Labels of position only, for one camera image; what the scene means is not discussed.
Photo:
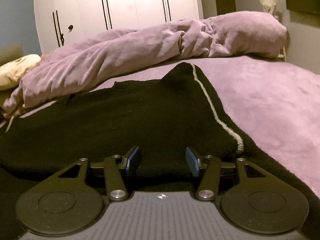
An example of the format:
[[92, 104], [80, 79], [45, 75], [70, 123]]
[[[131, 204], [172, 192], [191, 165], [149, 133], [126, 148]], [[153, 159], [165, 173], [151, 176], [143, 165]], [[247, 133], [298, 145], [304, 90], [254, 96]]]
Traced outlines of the black knit sweater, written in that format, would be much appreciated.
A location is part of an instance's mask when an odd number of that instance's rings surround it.
[[319, 198], [235, 124], [208, 76], [189, 63], [159, 80], [73, 94], [14, 120], [1, 133], [1, 169], [38, 181], [82, 157], [99, 162], [132, 146], [142, 152], [138, 189], [189, 188], [187, 147], [227, 162], [246, 158], [302, 191], [310, 204], [302, 232], [319, 239]]

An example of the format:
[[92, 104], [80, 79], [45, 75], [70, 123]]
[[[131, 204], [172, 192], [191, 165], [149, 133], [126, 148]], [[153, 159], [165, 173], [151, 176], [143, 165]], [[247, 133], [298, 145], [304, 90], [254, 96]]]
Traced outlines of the purple fleece bed sheet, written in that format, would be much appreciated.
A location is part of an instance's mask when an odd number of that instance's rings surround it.
[[[199, 67], [220, 93], [225, 112], [235, 124], [313, 193], [319, 193], [319, 76], [312, 72], [249, 56], [191, 59], [158, 63], [73, 94], [111, 88], [118, 82], [159, 80], [180, 63]], [[14, 120], [31, 116], [73, 94], [47, 101], [23, 117], [13, 117], [1, 133]]]

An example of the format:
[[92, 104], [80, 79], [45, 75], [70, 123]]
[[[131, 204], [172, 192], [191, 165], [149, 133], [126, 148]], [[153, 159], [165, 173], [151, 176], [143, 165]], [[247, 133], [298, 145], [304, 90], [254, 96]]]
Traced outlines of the cream cat face pillow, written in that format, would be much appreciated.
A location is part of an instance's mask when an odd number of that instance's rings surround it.
[[41, 57], [37, 54], [30, 54], [14, 61], [10, 61], [1, 66], [1, 90], [15, 88], [22, 77], [30, 70], [37, 67], [41, 62]]

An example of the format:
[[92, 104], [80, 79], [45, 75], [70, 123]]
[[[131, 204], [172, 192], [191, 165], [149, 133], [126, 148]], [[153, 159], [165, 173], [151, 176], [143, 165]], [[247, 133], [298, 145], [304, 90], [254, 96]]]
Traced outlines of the small side table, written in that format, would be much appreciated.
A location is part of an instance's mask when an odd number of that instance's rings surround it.
[[[280, 21], [280, 18], [278, 15], [275, 15], [274, 18], [277, 20], [277, 21]], [[283, 48], [281, 49], [279, 55], [278, 55], [278, 59], [280, 61], [283, 61], [283, 62], [287, 62], [287, 56], [286, 56], [286, 49], [285, 49], [285, 46], [283, 46]]]

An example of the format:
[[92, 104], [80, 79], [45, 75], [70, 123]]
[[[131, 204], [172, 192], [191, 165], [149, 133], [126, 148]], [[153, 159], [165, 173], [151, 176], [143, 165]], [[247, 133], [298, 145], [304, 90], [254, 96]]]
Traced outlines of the olive green headboard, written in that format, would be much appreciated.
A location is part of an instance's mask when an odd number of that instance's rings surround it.
[[19, 59], [23, 56], [23, 47], [21, 44], [15, 44], [0, 49], [0, 66]]

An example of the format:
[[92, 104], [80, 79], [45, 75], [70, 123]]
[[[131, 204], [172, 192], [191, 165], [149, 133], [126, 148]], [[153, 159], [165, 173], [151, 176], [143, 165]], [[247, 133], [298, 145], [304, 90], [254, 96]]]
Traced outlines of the purple crumpled duvet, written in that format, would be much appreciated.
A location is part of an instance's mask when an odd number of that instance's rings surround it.
[[1, 100], [1, 116], [22, 115], [47, 101], [169, 59], [251, 53], [276, 58], [286, 40], [285, 26], [272, 15], [255, 11], [171, 21], [140, 30], [108, 30], [49, 53]]

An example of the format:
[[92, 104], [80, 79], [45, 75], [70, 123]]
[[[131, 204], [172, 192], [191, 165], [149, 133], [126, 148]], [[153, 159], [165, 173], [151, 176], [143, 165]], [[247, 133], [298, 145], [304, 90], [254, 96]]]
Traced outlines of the white wardrobe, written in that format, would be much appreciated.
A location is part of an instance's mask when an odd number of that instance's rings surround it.
[[114, 28], [203, 18], [201, 0], [34, 0], [41, 52]]

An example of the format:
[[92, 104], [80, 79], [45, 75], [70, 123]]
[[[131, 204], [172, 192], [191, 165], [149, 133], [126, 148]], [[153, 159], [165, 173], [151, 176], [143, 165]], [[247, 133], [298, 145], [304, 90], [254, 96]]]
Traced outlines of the white bouquet decoration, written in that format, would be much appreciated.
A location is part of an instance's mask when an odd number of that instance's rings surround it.
[[263, 7], [263, 12], [275, 15], [277, 0], [259, 0], [259, 2]]

